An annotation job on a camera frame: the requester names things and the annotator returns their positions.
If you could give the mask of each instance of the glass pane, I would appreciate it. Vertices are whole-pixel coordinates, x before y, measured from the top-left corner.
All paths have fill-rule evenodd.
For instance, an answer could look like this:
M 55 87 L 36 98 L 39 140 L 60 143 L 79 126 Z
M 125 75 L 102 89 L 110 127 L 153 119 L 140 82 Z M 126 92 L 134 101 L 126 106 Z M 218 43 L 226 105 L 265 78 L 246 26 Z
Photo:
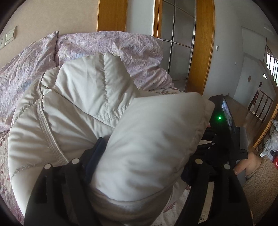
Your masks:
M 274 58 L 271 57 L 270 58 L 270 68 L 269 68 L 271 70 L 270 74 L 273 74 L 273 67 L 274 67 Z
M 274 69 L 273 69 L 273 76 L 275 77 L 276 74 L 276 67 L 277 67 L 277 63 L 276 60 L 274 61 Z
M 187 78 L 190 54 L 190 48 L 175 43 L 173 44 L 169 72 L 173 80 L 182 80 Z
M 269 54 L 266 57 L 266 64 L 267 64 L 267 68 L 269 69 L 269 64 L 270 64 L 270 55 Z
M 175 4 L 175 0 L 164 0 L 164 1 L 167 1 L 167 2 L 170 2 L 172 4 Z
M 196 0 L 176 0 L 176 6 L 195 17 Z
M 184 11 L 176 8 L 174 41 L 192 46 L 194 18 Z
M 277 63 L 277 61 L 275 61 L 275 72 L 274 72 L 274 81 L 275 81 L 275 78 L 276 78 L 276 76 L 277 76 L 277 71 L 278 71 L 278 63 Z
M 175 7 L 167 2 L 162 4 L 161 38 L 172 41 Z
M 186 82 L 186 80 L 176 80 L 176 81 L 173 81 L 174 87 L 176 87 L 176 88 L 178 88 L 180 91 L 183 91 L 183 92 L 184 92 L 185 82 Z
M 171 42 L 163 41 L 163 59 L 160 63 L 160 67 L 165 69 L 168 72 L 169 59 L 171 51 Z

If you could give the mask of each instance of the wall switch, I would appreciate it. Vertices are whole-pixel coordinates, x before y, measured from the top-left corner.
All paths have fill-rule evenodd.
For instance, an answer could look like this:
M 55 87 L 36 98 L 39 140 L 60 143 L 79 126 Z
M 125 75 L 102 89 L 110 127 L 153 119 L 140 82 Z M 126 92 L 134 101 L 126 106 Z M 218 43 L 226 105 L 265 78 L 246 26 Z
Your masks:
M 15 30 L 16 27 L 14 27 L 6 34 L 6 45 L 15 39 Z
M 6 45 L 6 35 L 3 35 L 0 37 L 0 50 L 4 48 L 4 46 Z

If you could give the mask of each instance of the wooden floor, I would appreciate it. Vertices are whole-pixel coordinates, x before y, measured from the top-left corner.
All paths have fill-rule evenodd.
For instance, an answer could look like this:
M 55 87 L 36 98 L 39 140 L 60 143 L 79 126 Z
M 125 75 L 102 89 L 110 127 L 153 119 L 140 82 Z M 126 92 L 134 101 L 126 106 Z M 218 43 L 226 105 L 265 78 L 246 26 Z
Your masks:
M 233 98 L 226 96 L 225 100 L 233 116 L 236 126 L 244 126 L 248 137 L 248 147 L 253 151 L 254 137 L 262 126 L 262 122 L 252 113 L 248 112 L 242 104 Z

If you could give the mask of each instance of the display screen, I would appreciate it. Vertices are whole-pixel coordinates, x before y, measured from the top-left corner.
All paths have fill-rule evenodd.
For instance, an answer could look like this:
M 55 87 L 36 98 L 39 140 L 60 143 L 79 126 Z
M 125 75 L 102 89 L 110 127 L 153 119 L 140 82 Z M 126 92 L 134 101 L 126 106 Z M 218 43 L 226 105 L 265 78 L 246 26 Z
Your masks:
M 228 108 L 228 105 L 227 105 L 225 99 L 223 100 L 223 103 L 222 103 L 222 109 L 223 109 L 223 112 L 225 114 L 225 118 L 227 120 L 227 124 L 229 126 L 229 129 L 230 129 L 230 131 L 232 131 L 233 118 L 232 118 L 232 115 L 229 111 L 229 108 Z

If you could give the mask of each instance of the window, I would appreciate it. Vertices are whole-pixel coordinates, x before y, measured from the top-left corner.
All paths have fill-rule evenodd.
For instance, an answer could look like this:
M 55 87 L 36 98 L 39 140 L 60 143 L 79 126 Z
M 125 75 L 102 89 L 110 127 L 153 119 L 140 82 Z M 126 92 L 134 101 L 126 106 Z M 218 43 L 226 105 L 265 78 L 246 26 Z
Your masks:
M 175 86 L 184 91 L 190 68 L 196 0 L 163 0 L 161 38 L 164 68 Z
M 274 81 L 278 83 L 278 62 L 277 59 L 270 53 L 266 56 L 267 68 L 270 70 L 270 74 L 273 75 Z

